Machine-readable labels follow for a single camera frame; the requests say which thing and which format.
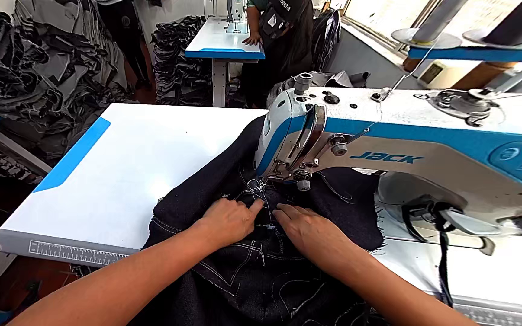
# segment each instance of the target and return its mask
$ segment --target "ruler on table edge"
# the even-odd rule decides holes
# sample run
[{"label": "ruler on table edge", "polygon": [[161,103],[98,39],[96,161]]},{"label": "ruler on table edge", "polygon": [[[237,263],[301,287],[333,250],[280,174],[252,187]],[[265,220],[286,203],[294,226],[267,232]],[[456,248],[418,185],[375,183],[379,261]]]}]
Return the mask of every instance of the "ruler on table edge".
[{"label": "ruler on table edge", "polygon": [[30,240],[29,253],[101,265],[108,265],[124,257],[128,257],[128,255],[116,254],[115,252],[53,244],[36,240]]}]

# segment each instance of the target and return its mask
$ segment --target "knob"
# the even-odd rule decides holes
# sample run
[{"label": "knob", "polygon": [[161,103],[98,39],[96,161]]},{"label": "knob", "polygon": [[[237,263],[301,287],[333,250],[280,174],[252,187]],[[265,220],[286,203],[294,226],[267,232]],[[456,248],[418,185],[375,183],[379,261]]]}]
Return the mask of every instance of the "knob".
[{"label": "knob", "polygon": [[336,156],[344,156],[347,153],[347,145],[345,143],[333,145],[332,152]]},{"label": "knob", "polygon": [[309,180],[301,180],[297,182],[297,187],[299,191],[307,191],[311,189],[311,182]]}]

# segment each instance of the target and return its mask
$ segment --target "person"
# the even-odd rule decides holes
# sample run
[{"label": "person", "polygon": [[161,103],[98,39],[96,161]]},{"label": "person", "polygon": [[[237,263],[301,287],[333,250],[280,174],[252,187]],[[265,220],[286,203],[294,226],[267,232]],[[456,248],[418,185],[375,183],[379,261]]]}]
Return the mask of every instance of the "person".
[{"label": "person", "polygon": [[[247,208],[221,198],[187,230],[62,287],[9,325],[124,326],[201,259],[253,232],[262,208],[262,200]],[[301,254],[364,298],[392,325],[476,326],[388,270],[314,211],[278,204],[273,215]]]},{"label": "person", "polygon": [[290,18],[287,29],[280,37],[270,40],[260,31],[261,11],[279,6],[279,1],[248,0],[247,20],[250,35],[243,43],[251,46],[261,44],[265,59],[258,63],[244,63],[241,69],[240,92],[245,95],[247,105],[265,108],[265,99],[271,88],[286,79],[311,71],[311,37],[313,34],[313,7],[310,0],[289,0],[291,7],[299,6],[299,17]]},{"label": "person", "polygon": [[112,39],[122,50],[136,75],[134,87],[152,89],[144,53],[140,47],[142,34],[132,0],[98,1],[98,11]]}]

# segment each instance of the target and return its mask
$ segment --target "gray fabric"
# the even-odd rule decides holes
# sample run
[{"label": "gray fabric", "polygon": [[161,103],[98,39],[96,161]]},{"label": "gray fabric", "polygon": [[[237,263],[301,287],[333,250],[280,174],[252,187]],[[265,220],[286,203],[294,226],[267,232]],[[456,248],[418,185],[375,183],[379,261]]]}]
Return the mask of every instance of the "gray fabric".
[{"label": "gray fabric", "polygon": [[54,165],[110,103],[129,101],[124,55],[94,0],[17,0],[0,12],[0,130]]}]

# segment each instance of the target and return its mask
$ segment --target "pile of denim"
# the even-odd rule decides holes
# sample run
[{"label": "pile of denim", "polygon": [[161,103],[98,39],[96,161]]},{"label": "pile of denim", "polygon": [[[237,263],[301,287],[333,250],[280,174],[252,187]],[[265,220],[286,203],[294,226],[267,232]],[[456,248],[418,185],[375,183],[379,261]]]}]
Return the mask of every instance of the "pile of denim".
[{"label": "pile of denim", "polygon": [[158,104],[212,106],[211,60],[185,56],[205,21],[202,16],[187,16],[156,25],[152,43]]},{"label": "pile of denim", "polygon": [[53,165],[112,102],[124,55],[94,0],[17,0],[0,12],[0,131]]}]

